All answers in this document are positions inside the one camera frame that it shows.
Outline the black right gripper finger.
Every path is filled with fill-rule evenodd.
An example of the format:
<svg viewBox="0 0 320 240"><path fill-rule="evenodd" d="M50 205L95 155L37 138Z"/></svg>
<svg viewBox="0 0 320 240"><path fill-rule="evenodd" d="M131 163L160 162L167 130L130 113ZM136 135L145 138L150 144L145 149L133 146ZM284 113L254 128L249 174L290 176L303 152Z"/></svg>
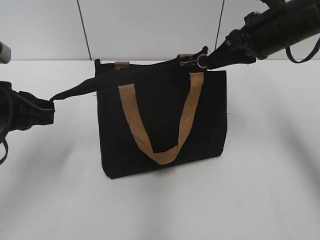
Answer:
<svg viewBox="0 0 320 240"><path fill-rule="evenodd" d="M207 57L208 68L221 68L236 64L247 64L242 41L226 38L225 41Z"/></svg>
<svg viewBox="0 0 320 240"><path fill-rule="evenodd" d="M242 52L239 49L231 50L224 41L213 53L208 55L207 69L213 70L240 63Z"/></svg>

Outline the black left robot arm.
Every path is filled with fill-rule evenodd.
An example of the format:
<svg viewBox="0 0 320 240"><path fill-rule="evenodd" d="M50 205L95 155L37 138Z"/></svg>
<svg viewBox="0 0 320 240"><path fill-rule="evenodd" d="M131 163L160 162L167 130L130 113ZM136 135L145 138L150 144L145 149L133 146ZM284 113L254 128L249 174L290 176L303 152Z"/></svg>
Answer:
<svg viewBox="0 0 320 240"><path fill-rule="evenodd" d="M8 81L0 82L0 131L26 131L54 123L54 103L25 91L15 91Z"/></svg>

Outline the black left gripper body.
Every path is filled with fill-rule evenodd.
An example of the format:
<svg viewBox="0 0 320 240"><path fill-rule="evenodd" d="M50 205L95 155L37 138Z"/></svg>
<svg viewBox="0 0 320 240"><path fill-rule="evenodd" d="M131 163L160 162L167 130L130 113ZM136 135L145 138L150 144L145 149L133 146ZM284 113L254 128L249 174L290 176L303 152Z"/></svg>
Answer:
<svg viewBox="0 0 320 240"><path fill-rule="evenodd" d="M26 91L9 87L9 129L28 130L33 126L54 123L55 106L52 101L40 99Z"/></svg>

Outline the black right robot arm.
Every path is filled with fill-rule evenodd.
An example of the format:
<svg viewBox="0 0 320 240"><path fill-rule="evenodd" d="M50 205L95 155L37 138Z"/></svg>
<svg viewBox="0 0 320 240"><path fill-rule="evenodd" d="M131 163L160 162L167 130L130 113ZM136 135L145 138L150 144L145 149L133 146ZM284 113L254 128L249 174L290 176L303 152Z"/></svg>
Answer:
<svg viewBox="0 0 320 240"><path fill-rule="evenodd" d="M232 30L224 42L208 56L197 60L199 67L213 70L236 64L253 64L285 50L295 63L311 60L320 50L317 42L307 57L294 59L291 46L320 32L320 2L318 0L266 0L268 9L251 12L244 17L244 26Z"/></svg>

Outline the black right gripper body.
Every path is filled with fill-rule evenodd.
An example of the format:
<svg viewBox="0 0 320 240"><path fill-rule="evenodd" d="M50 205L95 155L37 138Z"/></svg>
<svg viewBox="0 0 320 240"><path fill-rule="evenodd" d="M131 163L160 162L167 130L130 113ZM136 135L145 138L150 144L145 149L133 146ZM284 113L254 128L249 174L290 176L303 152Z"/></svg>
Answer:
<svg viewBox="0 0 320 240"><path fill-rule="evenodd" d="M257 11L249 13L244 17L244 26L240 29L232 30L225 37L228 50L238 64L253 64L262 57L254 44L251 34L252 27L250 26L252 20L259 14Z"/></svg>

